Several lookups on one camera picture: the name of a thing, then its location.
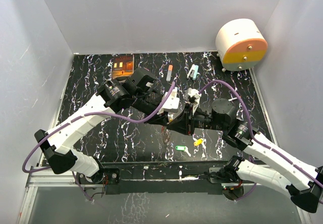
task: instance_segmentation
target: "cable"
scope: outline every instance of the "cable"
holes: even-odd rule
[[[71,123],[73,122],[76,122],[78,121],[79,119],[83,118],[83,117],[88,117],[88,116],[93,116],[93,115],[104,115],[104,116],[110,116],[110,117],[116,117],[116,118],[120,118],[120,119],[123,119],[123,120],[126,120],[126,121],[129,121],[129,122],[132,122],[132,123],[144,123],[146,121],[149,121],[151,118],[153,118],[155,116],[155,114],[157,114],[157,112],[162,108],[162,106],[164,105],[164,103],[167,101],[167,99],[170,97],[171,95],[171,92],[173,91],[173,89],[175,88],[175,82],[176,82],[176,79],[175,78],[172,82],[172,85],[167,93],[167,95],[165,96],[164,99],[162,99],[162,101],[160,102],[159,106],[157,106],[157,108],[150,114],[148,115],[147,117],[141,119],[141,120],[134,120],[134,119],[131,119],[131,118],[128,118],[128,117],[124,117],[124,116],[121,116],[121,115],[117,115],[117,114],[113,114],[113,113],[106,113],[106,112],[100,112],[100,111],[96,111],[96,112],[90,112],[90,113],[86,113],[84,114],[84,116],[78,116],[78,117],[75,117],[74,119],[71,120],[71,122],[69,123],[65,123],[64,125],[58,127],[56,130],[54,130],[53,132],[49,133],[47,136],[45,136],[32,150],[31,152],[27,155],[24,163],[22,164],[22,171],[25,172],[25,173],[34,173],[34,172],[39,172],[39,171],[42,171],[42,170],[47,170],[49,169],[50,167],[43,167],[41,169],[36,169],[36,170],[27,170],[26,169],[26,165],[27,165],[27,162],[29,161],[30,157],[34,154],[34,152],[38,149],[38,147],[40,147],[41,144],[43,144],[49,137],[51,137],[52,135],[54,135],[55,133],[59,132],[60,130],[62,130],[63,128],[67,127],[68,125],[70,125]]]
[[[242,182],[243,182],[243,181],[242,181],[242,180],[240,180],[239,184],[238,184],[237,186],[234,186],[233,188],[234,188],[234,189],[238,189],[238,188],[242,185]]]
[[[309,173],[307,173],[305,170],[303,170],[301,167],[295,165],[290,159],[288,159],[286,156],[284,156],[282,153],[278,152],[276,149],[271,149],[270,146],[267,146],[266,144],[258,141],[255,137],[254,137],[254,134],[252,132],[252,124],[251,124],[251,118],[250,118],[250,114],[249,114],[249,111],[245,105],[245,103],[243,102],[243,100],[241,99],[240,95],[234,90],[234,88],[232,88],[232,86],[230,84],[228,84],[227,82],[224,82],[222,80],[218,80],[218,79],[215,79],[215,80],[212,80],[210,81],[207,85],[205,85],[200,91],[199,91],[199,94],[201,94],[203,92],[204,89],[206,89],[207,87],[209,87],[210,85],[213,85],[214,83],[220,83],[224,86],[226,86],[229,90],[232,91],[232,93],[237,97],[237,100],[240,102],[242,108],[243,108],[243,111],[246,113],[246,116],[247,116],[247,122],[248,122],[248,127],[249,127],[249,133],[250,133],[250,136],[251,138],[258,144],[260,144],[261,146],[267,148],[267,149],[270,149],[271,151],[273,151],[274,153],[278,154],[282,159],[284,159],[285,161],[287,161],[289,164],[291,164],[294,168],[296,168],[297,170],[299,170],[302,174],[306,175],[308,178],[310,178],[311,180],[313,180],[318,186],[320,186],[322,189],[323,189],[323,184],[321,184],[317,179],[315,179],[314,177],[312,177]]]
[[[252,162],[252,163],[254,163],[254,161],[253,161],[253,159],[252,159],[251,156],[249,156],[249,161]],[[257,186],[257,183],[254,183],[253,186],[252,186],[252,188],[248,191],[247,194],[241,196],[240,198],[236,199],[235,201],[242,200],[243,198],[246,198],[247,196],[249,196],[255,190],[256,186]]]
[[[98,194],[105,194],[105,192],[96,192],[96,193],[94,193],[94,194],[91,196],[91,198],[93,199],[93,197],[94,197],[95,195],[98,195]]]
[[[82,188],[82,186],[81,186],[81,184],[78,182],[78,180],[77,180],[77,178],[76,178],[76,176],[75,176],[75,173],[72,171],[72,175],[73,175],[73,177],[74,177],[74,179],[75,179],[75,184],[77,184],[77,186],[80,188],[80,190],[83,192],[83,194],[85,195],[85,197],[88,199],[88,200],[90,200],[90,201],[92,201],[93,203],[94,203],[94,200],[93,200],[93,196],[91,197],[91,196],[89,196],[87,193],[86,193],[86,191]],[[97,205],[99,205],[99,206],[101,206],[103,209],[106,209],[106,207],[104,207],[103,205],[101,205],[100,203],[98,203],[98,202],[96,202],[96,204]]]

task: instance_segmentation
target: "metal frame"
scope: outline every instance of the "metal frame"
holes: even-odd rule
[[[265,107],[263,97],[262,97],[262,94],[261,94],[261,91],[260,91],[260,88],[258,85],[258,81],[257,81],[256,75],[254,72],[254,68],[249,69],[249,71],[250,71],[252,81],[254,83],[255,91],[257,93],[263,115],[265,116],[266,124],[268,126],[271,138],[273,140],[273,143],[278,145],[277,139],[274,134],[274,130],[273,130],[272,124],[270,122],[270,119],[269,119],[269,116],[267,113],[267,109]],[[67,82],[68,82],[68,80],[66,81],[65,87],[63,89],[58,110],[55,113],[55,116],[54,116],[53,121],[51,123],[52,127],[54,127],[56,125],[56,122],[58,120],[60,109],[61,109],[61,106],[63,103],[63,98],[65,95],[65,90],[67,88]],[[40,162],[39,162],[40,165],[43,162],[43,159],[44,159],[44,155],[42,154],[41,158],[40,158]],[[232,183],[221,183],[221,185],[227,186],[227,185],[232,185]],[[85,188],[86,187],[102,187],[101,184],[100,185],[84,184],[82,186]],[[21,208],[20,217],[17,222],[18,224],[28,224],[29,218],[31,215],[31,211],[33,208],[33,204],[34,204],[34,201],[36,198],[38,187],[77,187],[77,185],[75,185],[75,180],[74,180],[74,177],[72,176],[71,172],[66,172],[61,175],[55,175],[51,170],[44,170],[41,172],[36,172],[36,173],[30,174],[29,178],[27,180],[27,184],[26,184],[25,196],[23,199],[23,205]],[[300,208],[297,208],[297,210],[298,210],[302,224],[311,224],[312,223],[308,212],[306,212]]]

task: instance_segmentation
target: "green key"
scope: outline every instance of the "green key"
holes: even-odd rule
[[[177,151],[185,151],[186,150],[186,147],[185,146],[176,146],[175,149]]]

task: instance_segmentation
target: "marker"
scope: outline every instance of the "marker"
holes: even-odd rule
[[[166,81],[170,82],[171,77],[172,77],[172,70],[173,70],[173,65],[169,65],[168,66],[168,72],[167,72],[167,77],[166,77]]]

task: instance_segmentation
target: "yellow object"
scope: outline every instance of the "yellow object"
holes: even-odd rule
[[[202,142],[204,141],[203,138],[198,139],[197,141],[194,142],[194,146],[197,147],[198,145],[200,145]]]
[[[236,63],[260,61],[265,54],[266,54],[266,50],[227,53],[224,56],[222,63],[236,64]]]

